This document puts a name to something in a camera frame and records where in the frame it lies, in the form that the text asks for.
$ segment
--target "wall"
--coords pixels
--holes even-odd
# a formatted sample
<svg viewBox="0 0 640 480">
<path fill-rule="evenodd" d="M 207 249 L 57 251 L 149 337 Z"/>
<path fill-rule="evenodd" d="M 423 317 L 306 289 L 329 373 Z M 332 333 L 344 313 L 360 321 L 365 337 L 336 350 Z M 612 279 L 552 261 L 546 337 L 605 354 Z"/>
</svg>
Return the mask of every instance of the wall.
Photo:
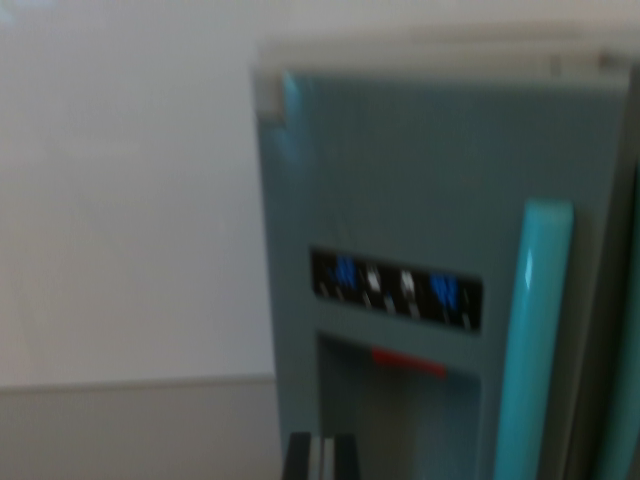
<svg viewBox="0 0 640 480">
<path fill-rule="evenodd" d="M 248 64 L 285 33 L 631 3 L 0 0 L 0 386 L 271 375 Z"/>
</svg>

